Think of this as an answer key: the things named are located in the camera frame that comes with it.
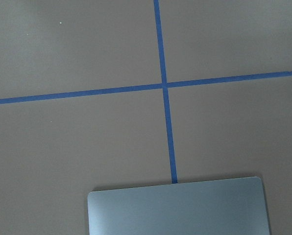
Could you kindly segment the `grey closed laptop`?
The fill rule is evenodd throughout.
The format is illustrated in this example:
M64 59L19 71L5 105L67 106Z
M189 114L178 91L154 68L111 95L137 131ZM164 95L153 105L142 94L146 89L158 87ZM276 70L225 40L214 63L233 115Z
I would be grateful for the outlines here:
M258 177L93 191L92 235L268 235Z

